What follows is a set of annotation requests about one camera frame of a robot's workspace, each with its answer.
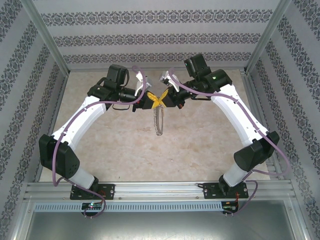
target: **metal chain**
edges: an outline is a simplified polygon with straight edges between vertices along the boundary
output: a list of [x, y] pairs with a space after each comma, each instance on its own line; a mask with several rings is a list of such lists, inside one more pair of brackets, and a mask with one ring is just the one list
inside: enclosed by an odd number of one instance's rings
[[[160, 128], [160, 110], [161, 110], [161, 128]], [[155, 134], [161, 136], [164, 132], [164, 107], [159, 105], [153, 109], [153, 122]]]

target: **wire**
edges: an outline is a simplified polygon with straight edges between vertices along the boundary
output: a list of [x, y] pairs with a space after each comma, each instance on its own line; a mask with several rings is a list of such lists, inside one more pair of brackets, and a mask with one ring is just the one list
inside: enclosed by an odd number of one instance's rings
[[130, 79], [130, 75], [129, 75], [129, 70], [128, 69], [125, 71], [125, 74], [126, 74], [126, 83], [125, 83], [125, 85], [121, 86], [122, 88], [124, 88], [125, 86], [128, 85], [129, 79]]
[[[85, 112], [88, 108], [90, 108], [90, 107], [92, 107], [92, 106], [94, 106], [94, 105], [97, 105], [97, 104], [132, 105], [132, 104], [135, 104], [135, 103], [139, 102], [139, 101], [142, 99], [142, 97], [143, 97], [143, 95], [144, 95], [144, 93], [145, 93], [145, 90], [146, 90], [146, 82], [147, 82], [147, 81], [146, 81], [145, 72], [144, 72], [140, 67], [138, 67], [138, 66], [136, 66], [136, 65], [134, 65], [134, 66], [132, 67], [132, 71], [134, 71], [136, 74], [138, 74], [139, 72], [141, 72], [142, 81], [143, 81], [142, 92], [141, 92], [140, 96], [139, 96], [136, 100], [131, 101], [131, 102], [97, 101], [97, 102], [93, 102], [93, 103], [85, 106], [85, 107], [82, 108], [79, 112], [77, 112], [77, 113], [74, 115], [73, 118], [71, 118], [71, 120], [70, 120], [70, 121], [68, 122], [68, 124], [65, 126], [64, 131], [61, 133], [58, 141], [56, 142], [56, 144], [55, 144], [55, 146], [54, 146], [54, 151], [53, 151], [53, 156], [52, 156], [52, 182], [53, 182], [53, 185], [54, 185], [55, 187], [57, 187], [58, 184], [59, 184], [59, 182], [60, 182], [62, 179], [64, 179], [64, 180], [66, 180], [68, 183], [71, 183], [72, 185], [74, 185], [75, 187], [77, 187], [77, 188], [79, 188], [79, 189], [81, 189], [81, 190], [83, 190], [83, 191], [86, 191], [86, 192], [88, 192], [88, 193], [90, 193], [90, 194], [96, 195], [97, 197], [101, 198], [101, 200], [103, 201], [103, 208], [102, 208], [102, 210], [101, 210], [100, 212], [98, 212], [96, 215], [90, 216], [91, 219], [98, 217], [100, 214], [102, 214], [102, 213], [105, 211], [105, 209], [106, 209], [106, 200], [105, 200], [105, 198], [104, 198], [103, 196], [101, 196], [100, 194], [98, 194], [98, 193], [96, 193], [96, 192], [94, 192], [94, 191], [91, 191], [91, 190], [89, 190], [89, 189], [86, 189], [86, 188], [84, 188], [84, 187], [82, 187], [82, 186], [80, 186], [80, 185], [77, 185], [76, 183], [74, 183], [74, 182], [72, 182], [72, 181], [70, 181], [69, 179], [66, 179], [66, 178], [64, 178], [64, 177], [60, 177], [60, 178], [58, 179], [58, 181], [56, 181], [56, 160], [57, 160], [58, 148], [59, 148], [59, 145], [60, 145], [60, 143], [61, 143], [62, 138], [67, 134], [67, 131], [68, 131], [69, 127], [71, 126], [71, 124], [77, 119], [77, 117], [79, 117], [79, 116], [80, 116], [83, 112]], [[87, 209], [88, 209], [88, 208], [86, 208], [86, 209], [84, 210], [84, 212], [83, 212], [83, 215], [84, 215], [85, 218], [86, 218], [86, 217], [89, 217], [89, 216], [86, 215]]]
[[105, 191], [103, 191], [103, 190], [98, 191], [98, 193], [100, 193], [100, 192], [103, 194], [103, 196], [106, 195], [106, 192], [105, 192]]
[[239, 193], [236, 192], [235, 196], [236, 196], [236, 199], [235, 199], [236, 206], [235, 207], [238, 207], [239, 206]]
[[235, 212], [233, 215], [237, 215], [241, 211], [243, 211], [245, 209], [245, 207], [248, 206], [248, 204], [250, 203], [251, 199], [253, 199], [253, 197], [255, 196], [255, 194], [256, 194], [256, 192], [258, 190], [258, 182], [256, 180], [246, 180], [245, 182], [247, 182], [247, 183], [255, 183], [255, 189], [254, 189], [253, 193], [251, 194], [251, 196], [249, 197], [249, 199], [245, 202], [245, 204], [237, 212]]
[[130, 109], [130, 106], [128, 106], [127, 108], [115, 108], [115, 105], [113, 104], [113, 105], [112, 105], [112, 108], [113, 108], [114, 110], [117, 110], [117, 111], [126, 111], [126, 110], [129, 110], [129, 109]]
[[179, 82], [178, 80], [176, 80], [176, 78], [174, 77], [173, 73], [174, 73], [174, 68], [170, 68], [168, 73], [170, 78], [181, 88], [189, 91], [190, 93], [193, 94], [197, 94], [197, 95], [202, 95], [202, 96], [206, 96], [206, 97], [223, 97], [223, 98], [227, 98], [232, 100], [234, 103], [238, 104], [238, 106], [241, 108], [241, 110], [243, 111], [243, 113], [245, 114], [245, 116], [248, 118], [248, 120], [250, 121], [250, 123], [253, 125], [254, 129], [261, 135], [261, 137], [263, 137], [285, 160], [286, 163], [286, 169], [285, 171], [281, 172], [281, 173], [272, 173], [272, 172], [265, 172], [265, 171], [261, 171], [261, 170], [256, 170], [253, 169], [251, 172], [249, 172], [245, 178], [247, 178], [252, 172], [256, 172], [256, 173], [260, 173], [260, 174], [265, 174], [265, 175], [269, 175], [269, 176], [275, 176], [275, 177], [279, 177], [279, 176], [284, 176], [287, 175], [289, 170], [290, 170], [290, 162], [287, 158], [287, 156], [280, 150], [280, 148], [277, 147], [277, 145], [275, 145], [266, 135], [264, 135], [261, 130], [258, 128], [258, 126], [256, 125], [255, 121], [250, 117], [249, 113], [247, 112], [247, 110], [244, 108], [244, 106], [238, 101], [238, 99], [235, 99], [232, 96], [229, 96], [227, 94], [223, 94], [223, 93], [206, 93], [206, 92], [200, 92], [200, 91], [196, 91], [193, 90], [192, 88], [189, 88], [185, 85], [183, 85], [181, 82]]

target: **yellow object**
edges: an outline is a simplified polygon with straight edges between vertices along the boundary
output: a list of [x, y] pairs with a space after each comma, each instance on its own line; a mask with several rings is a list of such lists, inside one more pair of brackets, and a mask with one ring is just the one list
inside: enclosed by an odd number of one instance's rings
[[154, 95], [154, 94], [151, 93], [151, 92], [148, 92], [146, 95], [148, 96], [149, 99], [151, 99], [151, 100], [153, 101], [153, 104], [152, 104], [152, 107], [151, 107], [151, 108], [154, 109], [154, 108], [158, 107], [159, 105], [162, 105], [162, 106], [165, 106], [165, 107], [166, 107], [166, 105], [164, 104], [164, 102], [163, 102], [162, 100], [167, 96], [167, 94], [168, 94], [168, 89], [165, 90], [165, 91], [162, 93], [162, 95], [161, 95], [160, 98], [157, 98], [156, 95]]

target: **robotic arm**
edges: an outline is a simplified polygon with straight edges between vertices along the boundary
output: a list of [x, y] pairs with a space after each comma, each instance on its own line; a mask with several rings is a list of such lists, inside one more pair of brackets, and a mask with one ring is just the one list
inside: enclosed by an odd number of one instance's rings
[[[248, 117], [236, 103], [241, 103], [248, 112], [250, 118], [255, 122], [260, 131], [265, 134], [275, 145], [279, 142], [279, 135], [268, 130], [257, 121], [246, 105], [239, 97], [235, 86], [225, 71], [219, 69], [211, 72], [202, 54], [197, 54], [184, 61], [190, 77], [194, 79], [183, 85], [198, 92], [218, 92], [236, 99], [236, 102], [222, 96], [211, 96], [201, 100], [211, 100], [223, 111], [231, 122], [242, 142], [243, 148], [234, 153], [235, 163], [219, 178], [219, 188], [226, 195], [231, 188], [241, 183], [244, 177], [257, 165], [266, 161], [274, 152], [274, 148], [256, 131]], [[162, 100], [166, 107], [178, 107], [185, 105], [185, 100], [191, 98], [198, 100], [196, 94], [177, 86], [168, 72], [160, 77], [160, 81], [170, 86], [168, 94]]]
[[[132, 102], [136, 100], [138, 93], [141, 92], [142, 89], [141, 73], [139, 72], [136, 77], [139, 80], [136, 89], [127, 88], [125, 86], [129, 81], [128, 69], [120, 65], [111, 65], [107, 76], [101, 78], [97, 84], [90, 88], [87, 93], [88, 96], [74, 115], [51, 136], [44, 134], [40, 138], [39, 149], [41, 165], [52, 170], [54, 148], [61, 134], [64, 134], [56, 155], [56, 173], [85, 189], [96, 192], [99, 181], [80, 166], [80, 161], [75, 155], [75, 150], [85, 132], [98, 117], [110, 108], [111, 104], [96, 104], [88, 108], [87, 106], [101, 101]], [[146, 77], [146, 90], [150, 87], [151, 84]], [[68, 131], [65, 132], [68, 123], [83, 108], [84, 112], [74, 120]]]

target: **enclosure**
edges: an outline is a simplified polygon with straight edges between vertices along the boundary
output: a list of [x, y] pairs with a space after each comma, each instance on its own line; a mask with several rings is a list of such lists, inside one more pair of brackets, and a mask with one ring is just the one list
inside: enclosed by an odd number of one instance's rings
[[[319, 0], [2, 0], [0, 239], [319, 239]], [[184, 60], [202, 53], [290, 160], [285, 176], [253, 173], [247, 207], [224, 216], [207, 199], [241, 149], [238, 133], [211, 101], [152, 109], [108, 109], [75, 151], [80, 165], [114, 184], [105, 213], [85, 219], [71, 185], [53, 186], [39, 139], [60, 129], [87, 92], [117, 64], [137, 65], [160, 97], [163, 71], [185, 83]], [[130, 70], [127, 87], [134, 89]], [[275, 152], [257, 169], [285, 170]], [[247, 182], [248, 195], [255, 184]], [[239, 199], [240, 206], [247, 199]]]

